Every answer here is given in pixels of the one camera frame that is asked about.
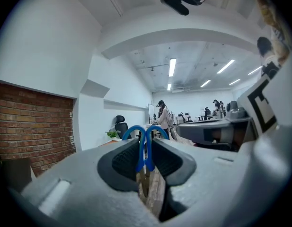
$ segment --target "black camera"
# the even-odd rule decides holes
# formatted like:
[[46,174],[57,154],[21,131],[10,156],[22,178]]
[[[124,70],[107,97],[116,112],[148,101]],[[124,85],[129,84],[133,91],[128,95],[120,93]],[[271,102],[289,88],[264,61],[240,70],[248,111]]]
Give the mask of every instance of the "black camera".
[[182,1],[189,3],[191,5],[195,5],[195,6],[199,6],[203,3],[201,2],[201,0],[160,0],[162,4],[166,4],[168,7],[172,8],[180,15],[186,16],[189,14],[189,9],[187,9],[182,4]]

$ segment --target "blue clip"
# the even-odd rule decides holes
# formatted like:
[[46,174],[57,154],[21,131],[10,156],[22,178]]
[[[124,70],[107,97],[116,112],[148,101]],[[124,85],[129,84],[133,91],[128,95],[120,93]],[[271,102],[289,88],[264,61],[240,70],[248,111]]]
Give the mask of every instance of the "blue clip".
[[146,131],[146,139],[147,139],[147,154],[148,154],[148,158],[146,159],[146,166],[149,169],[149,171],[153,171],[155,166],[153,164],[152,161],[152,143],[151,143],[151,132],[152,130],[158,130],[161,135],[165,138],[168,139],[168,136],[166,134],[166,132],[159,126],[157,125],[152,125],[150,126],[147,131]]
[[[136,172],[140,172],[141,169],[143,168],[143,166],[146,164],[146,167],[149,169],[149,171],[153,171],[155,166],[153,164],[152,161],[152,149],[151,149],[151,132],[152,130],[158,130],[161,135],[165,138],[168,139],[168,136],[166,134],[166,132],[159,126],[157,125],[152,125],[150,126],[147,131],[145,131],[145,129],[139,125],[135,125],[130,127],[125,134],[123,135],[123,139],[122,140],[126,140],[128,139],[130,133],[134,130],[139,130],[142,132],[142,136],[141,136],[141,141],[140,141],[140,152],[139,152],[139,160],[138,160],[138,164],[136,167]],[[144,153],[144,144],[145,144],[145,138],[147,139],[147,159],[143,159],[143,153]]]
[[146,138],[146,131],[143,127],[139,126],[139,125],[135,125],[130,127],[125,134],[123,135],[123,139],[122,140],[126,140],[128,139],[130,133],[134,130],[139,130],[140,132],[142,132],[142,136],[141,136],[141,141],[140,141],[140,153],[139,153],[139,160],[138,160],[138,164],[136,167],[136,172],[140,172],[140,170],[142,169],[142,167],[145,165],[145,161],[143,159],[143,155],[144,155],[144,144],[145,144],[145,138]]

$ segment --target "potted plant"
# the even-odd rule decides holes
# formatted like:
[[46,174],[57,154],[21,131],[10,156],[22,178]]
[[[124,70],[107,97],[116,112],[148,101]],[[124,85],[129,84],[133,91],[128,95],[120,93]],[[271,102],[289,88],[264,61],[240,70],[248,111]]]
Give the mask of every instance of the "potted plant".
[[111,138],[111,140],[115,140],[117,137],[117,131],[114,132],[106,132],[107,136],[109,136]]

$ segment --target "black office chair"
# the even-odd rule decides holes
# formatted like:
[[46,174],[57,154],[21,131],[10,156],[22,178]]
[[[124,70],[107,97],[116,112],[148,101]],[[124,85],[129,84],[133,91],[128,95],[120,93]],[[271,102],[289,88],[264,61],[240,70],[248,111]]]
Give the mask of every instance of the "black office chair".
[[125,117],[118,115],[116,116],[116,122],[115,122],[115,130],[119,131],[118,136],[119,138],[123,138],[125,132],[128,130],[128,125],[127,123],[124,123]]
[[208,115],[208,114],[211,114],[211,111],[210,111],[209,108],[205,108],[205,109],[204,109],[204,120],[207,120],[207,115]]

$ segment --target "green plant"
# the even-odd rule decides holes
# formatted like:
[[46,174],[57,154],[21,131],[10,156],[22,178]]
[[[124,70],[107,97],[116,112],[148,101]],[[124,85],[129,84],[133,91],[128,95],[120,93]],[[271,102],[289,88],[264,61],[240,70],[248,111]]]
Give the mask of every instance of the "green plant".
[[110,138],[114,138],[117,136],[117,132],[107,132],[107,136],[109,136]]

